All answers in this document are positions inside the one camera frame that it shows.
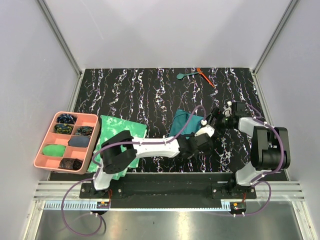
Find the teal satin napkin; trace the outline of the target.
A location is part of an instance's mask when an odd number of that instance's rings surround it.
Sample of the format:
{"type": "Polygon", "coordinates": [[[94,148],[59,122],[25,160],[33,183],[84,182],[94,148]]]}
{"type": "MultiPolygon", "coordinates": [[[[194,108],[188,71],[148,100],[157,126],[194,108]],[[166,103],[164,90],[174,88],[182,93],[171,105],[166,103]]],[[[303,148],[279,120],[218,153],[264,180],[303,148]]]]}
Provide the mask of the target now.
{"type": "MultiPolygon", "coordinates": [[[[180,130],[185,126],[189,120],[191,114],[182,109],[178,109],[173,117],[173,122],[169,132],[169,137],[176,136],[180,130]]],[[[180,133],[181,135],[195,134],[202,126],[201,121],[204,119],[203,116],[193,115],[188,125],[180,133]]]]}

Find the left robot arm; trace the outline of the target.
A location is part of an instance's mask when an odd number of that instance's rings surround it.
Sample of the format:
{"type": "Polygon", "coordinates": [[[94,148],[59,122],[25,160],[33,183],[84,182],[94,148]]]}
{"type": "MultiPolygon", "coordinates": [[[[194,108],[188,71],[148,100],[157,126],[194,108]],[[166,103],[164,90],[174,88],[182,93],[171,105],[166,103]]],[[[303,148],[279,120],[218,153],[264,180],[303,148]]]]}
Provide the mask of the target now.
{"type": "Polygon", "coordinates": [[[101,166],[93,177],[90,192],[97,198],[103,198],[114,174],[129,167],[135,159],[150,157],[189,158],[213,148],[215,130],[202,127],[195,134],[179,135],[167,138],[134,137],[124,130],[105,141],[101,149],[94,154],[100,155],[101,166]]]}

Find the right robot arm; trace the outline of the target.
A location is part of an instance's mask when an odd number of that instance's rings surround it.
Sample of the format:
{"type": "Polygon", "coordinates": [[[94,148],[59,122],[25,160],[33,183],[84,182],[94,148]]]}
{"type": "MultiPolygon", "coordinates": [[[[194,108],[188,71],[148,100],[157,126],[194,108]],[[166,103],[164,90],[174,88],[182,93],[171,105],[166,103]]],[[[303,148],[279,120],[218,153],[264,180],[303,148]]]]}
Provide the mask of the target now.
{"type": "Polygon", "coordinates": [[[229,101],[221,110],[215,107],[205,118],[216,138],[226,130],[237,130],[251,137],[250,162],[234,174],[227,185],[228,195],[239,198],[245,186],[253,186],[265,176],[288,169],[291,164],[288,130],[262,121],[262,115],[252,105],[229,101]]]}

